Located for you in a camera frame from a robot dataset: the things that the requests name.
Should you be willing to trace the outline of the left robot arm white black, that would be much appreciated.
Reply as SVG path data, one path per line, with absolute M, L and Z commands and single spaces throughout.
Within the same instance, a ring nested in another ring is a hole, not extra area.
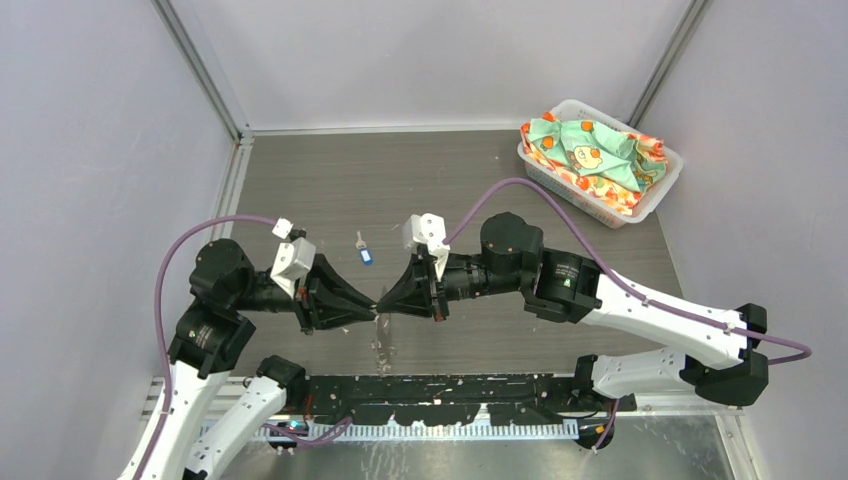
M 170 382 L 121 474 L 124 479 L 217 479 L 263 423 L 305 405 L 304 367 L 270 355 L 236 404 L 206 434 L 199 432 L 256 331 L 247 313 L 291 312 L 307 334 L 376 317 L 374 301 L 304 238 L 280 243 L 264 271 L 254 268 L 236 241 L 213 241 L 199 252 L 189 283 L 194 300 L 166 351 Z

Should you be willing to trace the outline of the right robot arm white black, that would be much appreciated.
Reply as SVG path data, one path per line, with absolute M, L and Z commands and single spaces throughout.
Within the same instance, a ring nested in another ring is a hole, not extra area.
M 510 212 L 483 223 L 474 255 L 453 253 L 433 214 L 412 216 L 403 234 L 410 261 L 378 301 L 381 313 L 443 321 L 454 301 L 516 292 L 540 319 L 617 329 L 657 344 L 649 352 L 580 357 L 570 392 L 584 410 L 630 394 L 675 391 L 744 407 L 768 385 L 768 360 L 757 350 L 767 314 L 758 305 L 719 310 L 643 289 L 594 260 L 546 247 L 540 228 Z

